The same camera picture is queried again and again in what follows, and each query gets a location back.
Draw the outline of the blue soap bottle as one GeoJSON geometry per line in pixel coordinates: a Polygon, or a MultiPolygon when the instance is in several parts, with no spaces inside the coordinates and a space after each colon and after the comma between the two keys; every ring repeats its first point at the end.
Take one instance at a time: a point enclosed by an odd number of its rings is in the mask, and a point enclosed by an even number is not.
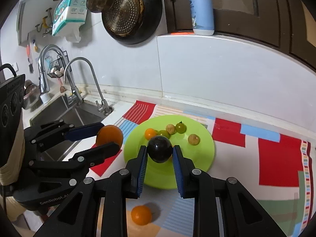
{"type": "Polygon", "coordinates": [[[213,0],[189,0],[189,3],[194,34],[213,35],[215,32],[213,0]]]}

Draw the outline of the tissue package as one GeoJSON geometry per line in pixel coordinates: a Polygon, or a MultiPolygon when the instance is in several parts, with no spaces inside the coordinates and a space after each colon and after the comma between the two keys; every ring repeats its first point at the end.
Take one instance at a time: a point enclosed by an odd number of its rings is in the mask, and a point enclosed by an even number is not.
{"type": "Polygon", "coordinates": [[[53,36],[64,37],[68,42],[79,43],[79,28],[85,24],[87,0],[62,0],[53,14],[53,36]]]}

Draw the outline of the green fruit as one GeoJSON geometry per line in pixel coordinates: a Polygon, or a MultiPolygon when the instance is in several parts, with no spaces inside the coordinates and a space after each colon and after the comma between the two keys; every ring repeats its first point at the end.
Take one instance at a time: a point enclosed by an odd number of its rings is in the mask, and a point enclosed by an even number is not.
{"type": "Polygon", "coordinates": [[[177,123],[175,128],[176,128],[176,132],[179,133],[179,134],[185,133],[186,129],[187,129],[186,125],[182,121],[177,123]]]}
{"type": "Polygon", "coordinates": [[[166,131],[166,130],[160,130],[160,131],[158,131],[157,132],[157,135],[159,135],[159,136],[164,136],[164,137],[166,137],[166,138],[170,138],[170,134],[166,131]]]}

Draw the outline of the colourful patterned table mat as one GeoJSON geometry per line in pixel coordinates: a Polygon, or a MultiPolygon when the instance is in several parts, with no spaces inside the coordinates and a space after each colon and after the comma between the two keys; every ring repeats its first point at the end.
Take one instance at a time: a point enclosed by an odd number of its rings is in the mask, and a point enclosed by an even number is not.
{"type": "MultiPolygon", "coordinates": [[[[209,174],[218,179],[234,177],[258,200],[287,236],[299,236],[315,215],[315,148],[305,139],[212,116],[137,101],[116,121],[128,140],[146,120],[164,115],[191,118],[213,138],[215,157],[209,174]]],[[[153,220],[145,226],[127,221],[129,236],[191,236],[191,199],[176,189],[145,187],[142,197],[127,201],[127,211],[148,206],[153,220]]]]}

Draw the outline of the green plate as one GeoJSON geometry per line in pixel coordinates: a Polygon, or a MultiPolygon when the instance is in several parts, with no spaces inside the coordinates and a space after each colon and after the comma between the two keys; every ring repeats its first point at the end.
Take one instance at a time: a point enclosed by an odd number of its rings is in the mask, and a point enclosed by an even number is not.
{"type": "Polygon", "coordinates": [[[149,147],[148,162],[144,184],[158,189],[176,189],[172,153],[174,146],[180,146],[185,158],[193,161],[196,168],[208,171],[215,158],[215,144],[210,132],[198,121],[179,115],[164,115],[150,118],[129,134],[124,144],[124,160],[137,157],[141,146],[149,147]],[[163,141],[154,148],[145,137],[145,130],[164,130],[168,124],[176,125],[182,122],[186,132],[171,135],[168,141],[163,141]]]}

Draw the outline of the small orange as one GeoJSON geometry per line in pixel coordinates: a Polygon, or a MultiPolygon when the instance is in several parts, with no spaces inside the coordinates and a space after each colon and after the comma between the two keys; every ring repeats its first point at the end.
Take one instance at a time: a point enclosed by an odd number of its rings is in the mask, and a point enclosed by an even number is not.
{"type": "Polygon", "coordinates": [[[146,140],[150,140],[151,138],[157,135],[157,131],[153,128],[148,128],[145,130],[144,137],[146,140]]]}

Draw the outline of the yellow speckled fruit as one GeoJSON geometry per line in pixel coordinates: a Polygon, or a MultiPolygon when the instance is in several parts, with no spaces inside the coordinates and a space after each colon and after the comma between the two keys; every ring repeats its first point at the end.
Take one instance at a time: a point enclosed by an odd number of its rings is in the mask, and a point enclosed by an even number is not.
{"type": "Polygon", "coordinates": [[[168,132],[169,135],[173,135],[176,133],[176,127],[173,124],[168,124],[166,126],[166,131],[168,132]]]}

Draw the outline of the hanging colander pan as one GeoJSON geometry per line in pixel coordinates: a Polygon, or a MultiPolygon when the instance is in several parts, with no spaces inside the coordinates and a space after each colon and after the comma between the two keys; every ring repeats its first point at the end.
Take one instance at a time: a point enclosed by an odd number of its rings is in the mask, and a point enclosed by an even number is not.
{"type": "Polygon", "coordinates": [[[156,31],[162,9],[162,0],[114,0],[113,6],[102,12],[103,26],[118,42],[139,44],[156,31]]]}

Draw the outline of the large chrome faucet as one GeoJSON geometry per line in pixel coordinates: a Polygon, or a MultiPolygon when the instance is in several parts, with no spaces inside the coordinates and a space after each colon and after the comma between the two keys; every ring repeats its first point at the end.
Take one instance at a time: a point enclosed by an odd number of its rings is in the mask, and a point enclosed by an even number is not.
{"type": "Polygon", "coordinates": [[[39,87],[41,98],[44,103],[47,103],[50,100],[50,96],[48,95],[50,91],[48,77],[52,79],[60,79],[64,76],[68,80],[72,91],[72,95],[67,98],[68,104],[71,104],[72,102],[76,102],[77,104],[83,103],[83,98],[78,87],[74,83],[72,69],[70,66],[68,67],[68,63],[69,60],[66,51],[62,51],[62,49],[55,44],[45,46],[40,52],[40,56],[38,58],[39,87]],[[56,60],[48,62],[47,54],[49,51],[53,51],[57,54],[56,60]]]}

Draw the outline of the dark purple plum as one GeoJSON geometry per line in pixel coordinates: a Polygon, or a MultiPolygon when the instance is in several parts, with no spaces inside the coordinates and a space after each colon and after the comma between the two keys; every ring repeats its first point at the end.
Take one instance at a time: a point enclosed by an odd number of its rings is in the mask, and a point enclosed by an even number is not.
{"type": "Polygon", "coordinates": [[[171,157],[173,147],[168,138],[157,135],[148,141],[146,151],[153,161],[164,163],[171,157]]]}

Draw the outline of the dark wooden cabinet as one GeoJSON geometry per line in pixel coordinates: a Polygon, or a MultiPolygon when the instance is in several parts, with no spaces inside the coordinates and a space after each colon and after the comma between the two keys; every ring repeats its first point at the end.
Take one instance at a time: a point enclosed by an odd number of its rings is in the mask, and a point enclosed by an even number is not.
{"type": "Polygon", "coordinates": [[[304,0],[213,0],[216,33],[265,44],[315,69],[315,10],[304,0]]]}

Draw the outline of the large orange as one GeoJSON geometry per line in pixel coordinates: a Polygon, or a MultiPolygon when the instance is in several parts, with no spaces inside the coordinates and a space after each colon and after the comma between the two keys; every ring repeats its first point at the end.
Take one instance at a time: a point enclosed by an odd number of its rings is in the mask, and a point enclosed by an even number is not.
{"type": "Polygon", "coordinates": [[[107,125],[103,126],[97,136],[96,136],[96,142],[95,145],[97,147],[109,144],[111,142],[117,144],[119,148],[122,147],[123,144],[123,132],[121,129],[115,125],[107,125]]]}

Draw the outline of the small brownish fruit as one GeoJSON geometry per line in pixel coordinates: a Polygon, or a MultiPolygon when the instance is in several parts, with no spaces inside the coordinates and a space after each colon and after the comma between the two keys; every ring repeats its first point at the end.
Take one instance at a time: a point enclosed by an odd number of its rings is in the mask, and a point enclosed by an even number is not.
{"type": "Polygon", "coordinates": [[[190,134],[187,140],[188,143],[192,146],[196,146],[200,143],[200,137],[196,134],[190,134]]]}

